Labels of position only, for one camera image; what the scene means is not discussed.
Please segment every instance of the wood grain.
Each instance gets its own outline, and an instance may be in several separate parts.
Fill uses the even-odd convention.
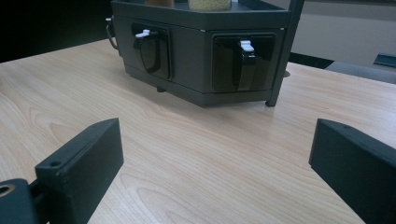
[[[125,163],[90,223],[362,223],[311,170],[318,118],[396,147],[396,86],[289,64],[276,107],[209,108],[129,77],[106,41],[0,64],[0,179],[120,118]]]

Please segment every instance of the dark gray organizer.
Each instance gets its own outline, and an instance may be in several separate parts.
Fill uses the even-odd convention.
[[[226,11],[113,0],[120,56],[132,77],[200,106],[276,104],[304,0],[280,8],[260,0]],[[149,35],[136,37],[149,30]],[[251,49],[242,49],[249,41]]]

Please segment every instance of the screw hole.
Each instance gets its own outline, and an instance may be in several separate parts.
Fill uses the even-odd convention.
[[[0,197],[8,195],[14,189],[15,189],[14,185],[2,185],[2,186],[0,186]]]
[[[60,161],[52,161],[49,165],[50,165],[50,167],[57,167],[57,166],[59,166],[60,164],[61,164]]]

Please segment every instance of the wooden table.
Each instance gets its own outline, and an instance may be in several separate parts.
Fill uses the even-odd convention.
[[[396,86],[290,63],[276,107],[201,108],[129,77],[107,41],[0,64],[0,180],[120,118],[125,163],[90,223],[361,223],[308,164],[318,118],[396,147]]]

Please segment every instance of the white clip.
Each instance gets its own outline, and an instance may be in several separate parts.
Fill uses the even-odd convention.
[[[244,51],[247,51],[247,52],[254,51],[254,48],[251,47],[251,45],[250,45],[250,40],[241,40],[239,44],[241,45],[241,48]]]
[[[143,30],[143,33],[137,34],[135,36],[136,36],[136,38],[143,38],[148,35],[149,35],[149,30]]]

